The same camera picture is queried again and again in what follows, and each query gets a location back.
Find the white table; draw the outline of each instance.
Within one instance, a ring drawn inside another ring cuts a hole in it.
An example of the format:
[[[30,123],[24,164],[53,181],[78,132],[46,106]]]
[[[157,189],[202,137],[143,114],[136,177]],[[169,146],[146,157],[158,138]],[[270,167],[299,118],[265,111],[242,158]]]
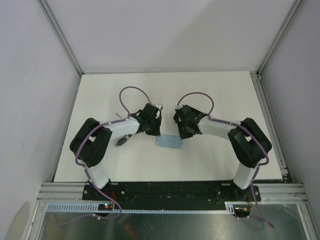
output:
[[[84,170],[75,164],[69,145],[86,119],[106,122],[127,113],[120,105],[119,91],[126,86],[142,88],[153,103],[163,104],[161,134],[178,136],[173,120],[175,105],[189,92],[212,96],[212,117],[227,120],[253,118],[270,139],[258,98],[248,71],[128,73],[83,75],[55,175],[55,182],[85,182]],[[142,109],[145,96],[135,89],[122,94],[131,112]],[[211,102],[202,95],[191,95],[182,102],[208,112]],[[155,145],[156,137],[140,133],[123,146],[109,143],[103,165],[110,179],[121,181],[214,181],[231,180],[239,161],[229,141],[196,135],[183,140],[182,149]],[[275,152],[269,152],[270,163],[261,167],[256,179],[281,179]]]

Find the white wall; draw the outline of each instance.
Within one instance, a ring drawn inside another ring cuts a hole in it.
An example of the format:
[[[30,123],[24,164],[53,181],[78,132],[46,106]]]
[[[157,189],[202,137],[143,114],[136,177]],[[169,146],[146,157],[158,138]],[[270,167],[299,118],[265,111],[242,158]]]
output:
[[[48,0],[85,72],[257,70],[294,0]]]
[[[307,0],[262,75],[287,160],[320,224],[320,1]]]
[[[52,171],[79,76],[36,0],[1,1],[0,22],[0,239],[17,240]]]

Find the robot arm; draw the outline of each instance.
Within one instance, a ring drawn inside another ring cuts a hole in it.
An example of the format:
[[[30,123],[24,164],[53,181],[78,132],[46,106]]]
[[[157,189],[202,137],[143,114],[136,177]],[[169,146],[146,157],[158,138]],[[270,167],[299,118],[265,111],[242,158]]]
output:
[[[102,189],[109,181],[102,159],[105,156],[110,140],[131,136],[138,133],[146,133],[151,136],[160,135],[162,105],[152,105],[147,103],[143,110],[131,114],[129,118],[105,123],[104,127],[98,128],[83,145],[79,162],[85,165],[86,172],[90,180]],[[95,127],[103,124],[93,118],[87,119],[82,125],[70,144],[70,150],[76,155],[80,144]]]
[[[179,135],[182,139],[190,138],[195,134],[210,134],[231,142],[235,155],[240,162],[233,183],[241,190],[250,185],[258,164],[265,156],[259,146],[252,139],[247,140],[248,135],[232,123],[237,123],[246,128],[267,153],[272,148],[266,135],[251,118],[233,122],[223,119],[209,119],[207,114],[184,105],[175,110],[173,119],[178,125]]]

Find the light blue rectangle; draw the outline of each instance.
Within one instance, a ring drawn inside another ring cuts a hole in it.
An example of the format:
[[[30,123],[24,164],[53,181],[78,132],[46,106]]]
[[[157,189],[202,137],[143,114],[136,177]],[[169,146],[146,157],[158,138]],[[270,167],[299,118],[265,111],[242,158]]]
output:
[[[182,149],[184,141],[180,136],[160,135],[156,138],[155,145],[162,148]]]

